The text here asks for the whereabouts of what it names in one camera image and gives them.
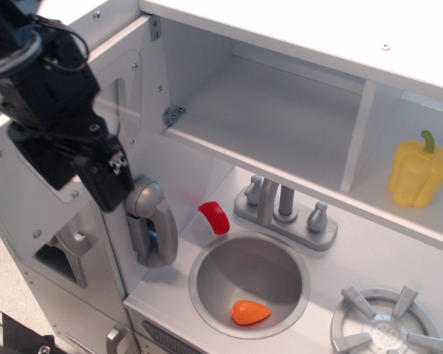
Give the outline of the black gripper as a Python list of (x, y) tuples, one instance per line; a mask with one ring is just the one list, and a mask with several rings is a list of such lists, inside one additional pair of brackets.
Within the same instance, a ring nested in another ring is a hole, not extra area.
[(8, 136), (36, 172), (59, 190), (79, 176), (97, 205), (113, 212), (134, 189), (118, 138), (93, 109), (100, 88), (70, 35), (47, 37), (42, 53), (0, 79)]

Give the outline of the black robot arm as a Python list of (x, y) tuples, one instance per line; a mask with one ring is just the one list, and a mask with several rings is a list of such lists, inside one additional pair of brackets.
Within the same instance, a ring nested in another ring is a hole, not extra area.
[(133, 190), (126, 152), (97, 115), (85, 40), (60, 21), (0, 1), (0, 112), (7, 135), (54, 189), (78, 177), (104, 212)]

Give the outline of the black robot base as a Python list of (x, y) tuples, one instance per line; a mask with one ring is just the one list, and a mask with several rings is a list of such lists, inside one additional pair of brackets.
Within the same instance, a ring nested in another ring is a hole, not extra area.
[(0, 353), (65, 353), (54, 336), (41, 336), (0, 311)]

